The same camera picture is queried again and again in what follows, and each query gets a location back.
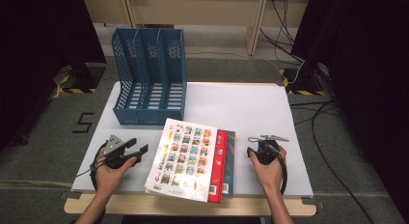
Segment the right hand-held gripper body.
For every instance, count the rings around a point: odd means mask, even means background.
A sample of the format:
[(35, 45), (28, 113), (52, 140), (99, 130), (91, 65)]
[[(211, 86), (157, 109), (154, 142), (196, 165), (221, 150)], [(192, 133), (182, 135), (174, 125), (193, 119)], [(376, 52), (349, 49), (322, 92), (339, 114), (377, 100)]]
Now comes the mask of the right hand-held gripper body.
[(278, 141), (287, 142), (287, 139), (276, 135), (261, 135), (260, 137), (249, 137), (248, 141), (258, 143), (257, 149), (248, 148), (248, 153), (254, 152), (261, 164), (268, 165), (280, 151)]

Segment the light wooden desk frame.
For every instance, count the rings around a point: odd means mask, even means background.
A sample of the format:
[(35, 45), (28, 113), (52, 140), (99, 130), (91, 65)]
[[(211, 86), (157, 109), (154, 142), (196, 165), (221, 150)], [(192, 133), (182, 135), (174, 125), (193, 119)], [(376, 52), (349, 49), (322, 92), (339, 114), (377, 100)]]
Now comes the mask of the light wooden desk frame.
[(300, 25), (309, 0), (84, 0), (94, 23), (238, 26), (247, 53), (257, 49), (261, 27)]

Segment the teal illustrated book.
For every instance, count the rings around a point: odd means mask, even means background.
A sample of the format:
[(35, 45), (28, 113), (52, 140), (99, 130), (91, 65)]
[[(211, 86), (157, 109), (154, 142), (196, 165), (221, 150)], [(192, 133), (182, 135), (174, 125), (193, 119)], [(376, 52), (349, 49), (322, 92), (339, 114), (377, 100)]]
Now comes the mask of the teal illustrated book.
[(235, 132), (228, 131), (228, 142), (227, 142), (227, 149), (226, 149), (225, 172), (224, 172), (224, 182), (223, 182), (223, 196), (227, 198), (233, 197), (234, 146), (235, 146)]

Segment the black curtain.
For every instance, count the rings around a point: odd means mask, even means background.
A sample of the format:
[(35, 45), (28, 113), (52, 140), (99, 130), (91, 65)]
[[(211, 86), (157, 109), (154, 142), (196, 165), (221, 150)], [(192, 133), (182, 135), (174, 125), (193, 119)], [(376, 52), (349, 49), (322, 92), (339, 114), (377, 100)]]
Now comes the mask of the black curtain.
[(409, 0), (309, 0), (293, 54), (324, 64), (346, 120), (409, 224)]
[(0, 0), (0, 152), (37, 115), (57, 72), (103, 63), (84, 0)]

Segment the person's right hand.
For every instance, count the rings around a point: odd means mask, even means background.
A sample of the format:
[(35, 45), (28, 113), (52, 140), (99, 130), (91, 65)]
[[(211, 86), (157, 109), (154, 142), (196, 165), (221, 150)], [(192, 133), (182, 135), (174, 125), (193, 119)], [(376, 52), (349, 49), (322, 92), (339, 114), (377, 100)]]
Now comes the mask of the person's right hand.
[(263, 165), (258, 161), (255, 153), (250, 153), (250, 156), (257, 180), (264, 193), (271, 190), (276, 190), (281, 193), (283, 171), (279, 159), (276, 158), (268, 165)]

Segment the person's left hand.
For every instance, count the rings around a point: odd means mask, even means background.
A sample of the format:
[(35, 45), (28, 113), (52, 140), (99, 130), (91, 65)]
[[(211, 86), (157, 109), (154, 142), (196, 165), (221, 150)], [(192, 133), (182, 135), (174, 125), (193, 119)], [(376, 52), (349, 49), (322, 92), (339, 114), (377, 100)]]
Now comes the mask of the person's left hand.
[(135, 164), (136, 157), (131, 157), (118, 169), (112, 169), (99, 162), (95, 171), (96, 194), (111, 196), (121, 185), (124, 174)]

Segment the blue plastic file rack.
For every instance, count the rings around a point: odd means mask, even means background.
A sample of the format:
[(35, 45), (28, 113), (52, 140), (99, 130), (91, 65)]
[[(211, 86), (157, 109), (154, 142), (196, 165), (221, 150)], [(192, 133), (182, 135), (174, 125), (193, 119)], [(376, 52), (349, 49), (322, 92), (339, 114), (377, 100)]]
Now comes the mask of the blue plastic file rack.
[(113, 111), (122, 125), (162, 126), (184, 116), (187, 89), (181, 29), (117, 29), (112, 47), (120, 79)]

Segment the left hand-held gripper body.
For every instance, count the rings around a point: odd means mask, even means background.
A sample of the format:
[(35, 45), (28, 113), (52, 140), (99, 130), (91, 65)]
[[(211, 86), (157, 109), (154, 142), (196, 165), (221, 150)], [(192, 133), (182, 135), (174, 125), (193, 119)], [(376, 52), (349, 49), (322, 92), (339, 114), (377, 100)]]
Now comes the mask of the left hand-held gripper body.
[(133, 165), (142, 160), (142, 158), (137, 157), (135, 153), (125, 154), (126, 147), (124, 144), (125, 142), (114, 134), (109, 137), (104, 149), (104, 162), (108, 167), (112, 169), (119, 169), (132, 157), (136, 158)]

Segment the red book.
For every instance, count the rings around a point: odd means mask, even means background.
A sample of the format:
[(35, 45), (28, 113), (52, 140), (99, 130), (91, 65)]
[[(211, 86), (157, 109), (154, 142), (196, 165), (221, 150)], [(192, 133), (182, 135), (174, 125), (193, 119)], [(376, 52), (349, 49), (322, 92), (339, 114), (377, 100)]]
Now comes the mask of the red book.
[(219, 130), (216, 138), (216, 148), (213, 157), (213, 166), (207, 201), (220, 204), (222, 201), (224, 170), (228, 133)]

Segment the white book with picture grid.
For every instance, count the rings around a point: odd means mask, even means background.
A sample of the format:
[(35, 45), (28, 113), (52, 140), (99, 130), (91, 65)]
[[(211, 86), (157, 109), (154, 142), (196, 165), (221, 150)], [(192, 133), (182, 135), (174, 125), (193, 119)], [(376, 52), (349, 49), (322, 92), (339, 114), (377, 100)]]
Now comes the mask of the white book with picture grid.
[(168, 118), (145, 183), (147, 192), (206, 202), (217, 128)]

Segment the black stand base hazard tape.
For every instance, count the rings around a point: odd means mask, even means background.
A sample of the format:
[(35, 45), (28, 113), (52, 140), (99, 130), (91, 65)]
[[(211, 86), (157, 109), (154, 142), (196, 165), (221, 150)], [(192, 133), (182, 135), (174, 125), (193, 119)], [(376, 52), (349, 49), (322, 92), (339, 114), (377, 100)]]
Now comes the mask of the black stand base hazard tape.
[(69, 69), (62, 79), (59, 91), (71, 94), (94, 93), (104, 72), (105, 66), (99, 64), (85, 65), (80, 70)]
[(304, 70), (303, 65), (297, 68), (279, 70), (283, 85), (289, 95), (324, 96), (322, 83), (314, 70)]

